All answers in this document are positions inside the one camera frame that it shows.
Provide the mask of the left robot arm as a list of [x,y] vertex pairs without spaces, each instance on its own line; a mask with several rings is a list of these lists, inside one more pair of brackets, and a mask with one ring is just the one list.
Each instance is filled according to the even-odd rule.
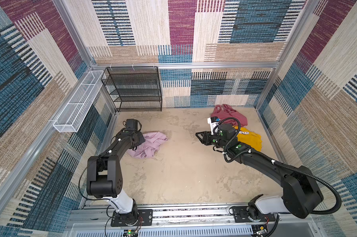
[[112,227],[153,226],[158,221],[204,221],[211,215],[207,205],[161,204],[138,205],[124,190],[121,158],[146,143],[140,122],[128,119],[114,142],[100,155],[88,159],[87,200],[106,201],[107,223]]

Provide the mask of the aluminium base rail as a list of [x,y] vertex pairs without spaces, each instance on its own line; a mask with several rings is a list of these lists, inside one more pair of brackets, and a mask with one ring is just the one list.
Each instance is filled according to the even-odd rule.
[[142,224],[115,224],[112,209],[87,205],[73,210],[65,237],[324,237],[317,218],[298,219],[290,214],[267,214],[252,222],[245,203],[139,205]]

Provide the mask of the light lilac cloth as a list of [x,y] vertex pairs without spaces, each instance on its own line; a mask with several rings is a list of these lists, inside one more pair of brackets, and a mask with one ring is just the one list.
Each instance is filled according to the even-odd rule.
[[128,149],[127,154],[136,159],[153,158],[155,153],[160,150],[160,146],[169,139],[161,132],[149,132],[143,135],[145,141],[135,150]]

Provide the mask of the yellow cloth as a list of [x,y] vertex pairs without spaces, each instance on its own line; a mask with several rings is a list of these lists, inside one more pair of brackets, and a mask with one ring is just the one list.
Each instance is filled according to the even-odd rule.
[[257,133],[249,131],[247,128],[242,127],[237,135],[238,141],[245,143],[257,151],[262,149],[261,136]]

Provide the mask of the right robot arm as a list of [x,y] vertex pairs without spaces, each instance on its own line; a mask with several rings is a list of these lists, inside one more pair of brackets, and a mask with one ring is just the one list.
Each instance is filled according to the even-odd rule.
[[223,153],[228,163],[252,167],[281,186],[281,196],[258,195],[249,202],[247,212],[252,220],[269,213],[289,213],[304,219],[323,201],[323,194],[308,168],[301,166],[298,172],[292,166],[283,168],[280,162],[240,142],[236,133],[234,127],[226,123],[221,124],[216,133],[197,132],[196,136],[202,144],[212,145],[214,151]]

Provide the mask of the dark pink cloth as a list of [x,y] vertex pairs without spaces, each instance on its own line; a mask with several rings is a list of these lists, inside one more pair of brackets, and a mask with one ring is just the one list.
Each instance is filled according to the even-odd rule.
[[248,125],[247,117],[227,104],[216,105],[211,113],[211,117],[218,117],[220,120],[233,117],[240,122],[241,127]]

